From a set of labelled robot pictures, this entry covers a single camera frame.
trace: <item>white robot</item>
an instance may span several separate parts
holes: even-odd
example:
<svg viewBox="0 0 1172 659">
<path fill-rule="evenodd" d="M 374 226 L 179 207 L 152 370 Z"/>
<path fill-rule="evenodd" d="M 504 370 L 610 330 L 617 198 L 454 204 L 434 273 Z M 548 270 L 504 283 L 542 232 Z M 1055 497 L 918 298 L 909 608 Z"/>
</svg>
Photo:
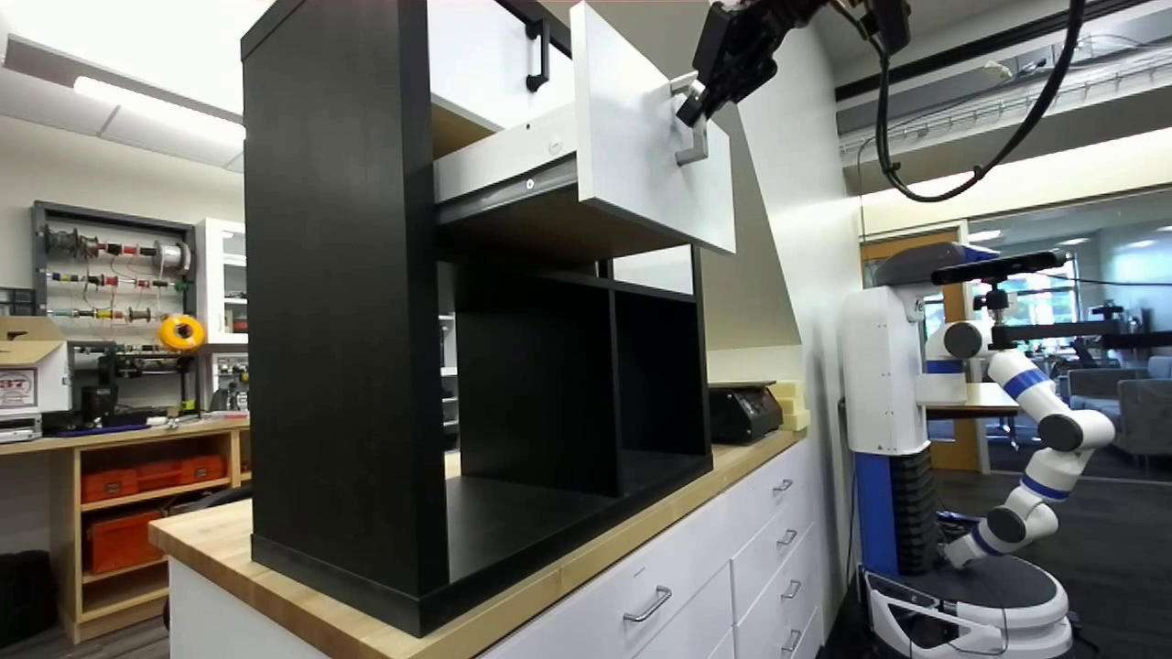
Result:
<svg viewBox="0 0 1172 659">
<path fill-rule="evenodd" d="M 1055 501 L 1114 440 L 1114 422 L 1069 408 L 1051 380 L 1004 335 L 1014 270 L 1060 263 L 1055 253 L 996 259 L 987 248 L 909 248 L 874 270 L 874 287 L 842 309 L 844 430 L 855 467 L 865 608 L 898 654 L 1060 654 L 1071 627 L 1066 590 L 1010 552 L 1059 530 Z M 983 279 L 992 341 L 957 323 L 918 335 L 918 298 L 946 283 Z M 936 539 L 926 470 L 926 403 L 961 397 L 961 361 L 987 348 L 987 378 L 1037 422 L 1019 486 L 959 539 Z"/>
</svg>

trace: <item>red storage bin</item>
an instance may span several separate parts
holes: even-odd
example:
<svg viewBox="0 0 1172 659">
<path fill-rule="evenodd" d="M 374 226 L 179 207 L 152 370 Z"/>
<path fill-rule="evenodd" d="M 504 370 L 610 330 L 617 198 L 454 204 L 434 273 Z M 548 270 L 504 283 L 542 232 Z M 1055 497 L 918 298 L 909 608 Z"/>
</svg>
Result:
<svg viewBox="0 0 1172 659">
<path fill-rule="evenodd" d="M 223 479 L 223 452 L 192 452 L 184 459 L 184 483 Z"/>
<path fill-rule="evenodd" d="M 184 483 L 184 459 L 139 466 L 139 490 L 164 490 Z"/>
<path fill-rule="evenodd" d="M 81 479 L 81 501 L 126 497 L 139 490 L 135 467 L 101 467 Z"/>
<path fill-rule="evenodd" d="M 145 528 L 157 519 L 157 508 L 97 519 L 89 528 L 89 572 L 124 572 L 135 564 L 151 564 L 159 552 L 151 546 Z"/>
</svg>

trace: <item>white drawer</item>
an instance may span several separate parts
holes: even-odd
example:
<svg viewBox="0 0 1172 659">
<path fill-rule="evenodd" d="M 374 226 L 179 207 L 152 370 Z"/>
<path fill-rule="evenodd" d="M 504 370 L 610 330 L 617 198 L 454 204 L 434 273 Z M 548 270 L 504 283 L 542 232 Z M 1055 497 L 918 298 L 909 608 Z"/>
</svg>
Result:
<svg viewBox="0 0 1172 659">
<path fill-rule="evenodd" d="M 810 622 L 805 628 L 798 634 L 798 649 L 787 650 L 784 659 L 816 659 L 820 645 L 825 645 L 825 610 L 820 610 L 820 599 L 813 599 L 813 610 L 810 610 Z"/>
<path fill-rule="evenodd" d="M 784 566 L 787 555 L 810 552 L 813 541 L 805 534 L 810 523 L 810 497 L 795 497 L 784 505 L 739 552 L 731 552 L 731 608 L 736 617 L 752 610 L 752 605 L 769 586 L 771 572 Z"/>
<path fill-rule="evenodd" d="M 712 579 L 730 586 L 726 501 L 711 501 L 494 645 L 490 659 L 634 654 Z"/>
<path fill-rule="evenodd" d="M 636 654 L 639 659 L 711 654 L 712 636 L 730 636 L 730 628 L 731 628 L 731 582 L 726 566 Z"/>
<path fill-rule="evenodd" d="M 439 106 L 498 132 L 551 106 L 573 101 L 573 60 L 548 42 L 548 81 L 537 73 L 537 41 L 494 0 L 429 0 L 430 95 Z"/>
<path fill-rule="evenodd" d="M 810 552 L 810 539 L 792 560 L 764 582 L 753 608 L 736 622 L 739 659 L 775 659 L 800 649 L 810 610 L 820 605 L 820 555 Z"/>
<path fill-rule="evenodd" d="M 719 640 L 719 649 L 708 650 L 708 659 L 736 659 L 731 628 Z"/>
<path fill-rule="evenodd" d="M 816 474 L 810 452 L 810 440 L 800 440 L 726 495 L 731 508 L 731 539 L 752 541 L 781 508 L 813 497 L 810 483 L 816 483 Z"/>
</svg>

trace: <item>black shelving unit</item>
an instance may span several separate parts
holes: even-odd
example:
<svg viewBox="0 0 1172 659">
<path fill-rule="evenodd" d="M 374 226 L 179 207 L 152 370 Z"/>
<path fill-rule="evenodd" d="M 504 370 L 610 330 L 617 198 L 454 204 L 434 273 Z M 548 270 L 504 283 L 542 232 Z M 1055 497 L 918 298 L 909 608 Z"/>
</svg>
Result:
<svg viewBox="0 0 1172 659">
<path fill-rule="evenodd" d="M 700 298 L 434 231 L 424 36 L 424 0 L 280 0 L 244 36 L 252 555 L 411 634 L 711 467 Z"/>
</svg>

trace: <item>wooden countertop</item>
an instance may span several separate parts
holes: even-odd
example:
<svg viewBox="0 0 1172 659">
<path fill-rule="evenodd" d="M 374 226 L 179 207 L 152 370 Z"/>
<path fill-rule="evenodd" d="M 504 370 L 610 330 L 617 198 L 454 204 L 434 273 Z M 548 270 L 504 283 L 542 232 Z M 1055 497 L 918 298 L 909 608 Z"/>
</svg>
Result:
<svg viewBox="0 0 1172 659">
<path fill-rule="evenodd" d="M 929 403 L 929 416 L 1014 416 L 1019 403 L 992 380 L 966 383 L 959 403 Z"/>
<path fill-rule="evenodd" d="M 712 445 L 712 467 L 708 474 L 607 528 L 593 541 L 494 592 L 429 636 L 411 636 L 312 586 L 252 564 L 252 501 L 157 519 L 151 528 L 151 541 L 324 654 L 474 654 L 798 440 L 800 436 L 795 430 L 775 430 L 752 445 Z"/>
<path fill-rule="evenodd" d="M 144 430 L 104 430 L 104 436 L 36 436 L 19 444 L 0 444 L 0 457 L 14 452 L 52 452 L 52 448 L 104 448 L 126 444 L 159 444 L 159 440 L 198 440 L 240 430 L 249 422 L 184 422 L 174 427 L 144 427 Z"/>
</svg>

